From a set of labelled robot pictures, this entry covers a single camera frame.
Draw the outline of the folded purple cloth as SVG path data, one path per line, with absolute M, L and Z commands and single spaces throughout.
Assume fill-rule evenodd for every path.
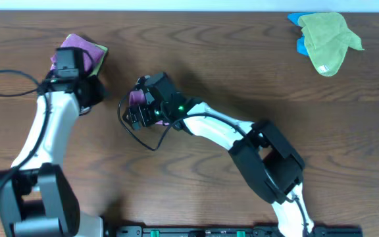
M 86 72 L 89 72 L 91 75 L 99 74 L 105 55 L 108 52 L 107 47 L 92 43 L 77 34 L 69 34 L 61 44 L 61 47 L 79 47 L 86 50 L 90 56 L 84 53 L 84 66 Z

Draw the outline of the purple microfiber cloth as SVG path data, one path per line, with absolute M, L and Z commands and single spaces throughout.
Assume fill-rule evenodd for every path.
M 144 105 L 146 104 L 146 98 L 142 90 L 132 91 L 128 98 L 129 105 Z

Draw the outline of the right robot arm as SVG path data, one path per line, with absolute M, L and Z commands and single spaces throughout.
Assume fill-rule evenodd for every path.
M 314 222 L 302 196 L 305 163 L 272 122 L 234 119 L 181 95 L 144 99 L 117 113 L 128 133 L 163 122 L 168 130 L 183 130 L 223 147 L 247 185 L 271 204 L 281 235 L 312 234 Z

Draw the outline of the folded light green cloth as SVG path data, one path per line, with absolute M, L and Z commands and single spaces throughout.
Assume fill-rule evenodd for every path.
M 91 75 L 98 75 L 99 71 L 101 70 L 101 66 L 103 64 L 103 61 L 105 60 L 105 57 L 108 53 L 108 48 L 102 45 L 98 45 L 96 43 L 92 44 L 92 48 L 88 49 L 88 52 L 90 53 L 92 62 L 91 62 Z

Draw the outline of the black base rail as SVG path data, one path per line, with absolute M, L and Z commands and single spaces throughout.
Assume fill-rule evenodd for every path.
M 141 227 L 121 226 L 106 229 L 102 237 L 283 237 L 277 226 L 254 226 L 252 228 L 189 228 L 189 227 Z M 363 237 L 358 227 L 316 226 L 307 233 L 289 234 L 300 237 Z

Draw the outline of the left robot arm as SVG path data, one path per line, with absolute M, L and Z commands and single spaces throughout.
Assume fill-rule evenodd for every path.
M 103 99 L 98 77 L 50 78 L 38 88 L 36 115 L 11 167 L 0 171 L 6 236 L 103 236 L 103 219 L 81 211 L 63 173 L 68 138 L 82 108 Z

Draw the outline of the blue microfiber cloth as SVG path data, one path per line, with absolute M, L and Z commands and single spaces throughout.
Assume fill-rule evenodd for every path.
M 293 23 L 294 25 L 300 27 L 303 29 L 303 27 L 298 23 L 299 19 L 302 16 L 312 14 L 313 12 L 304 12 L 304 13 L 290 13 L 288 15 L 288 20 Z M 304 56 L 309 56 L 309 53 L 307 52 L 307 48 L 305 47 L 305 35 L 302 34 L 302 36 L 297 40 L 297 52 Z

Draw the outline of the green microfiber cloth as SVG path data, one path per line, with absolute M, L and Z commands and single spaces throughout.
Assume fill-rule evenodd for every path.
M 362 51 L 361 38 L 352 32 L 337 12 L 304 14 L 297 19 L 304 46 L 316 71 L 326 77 L 340 69 L 347 50 Z

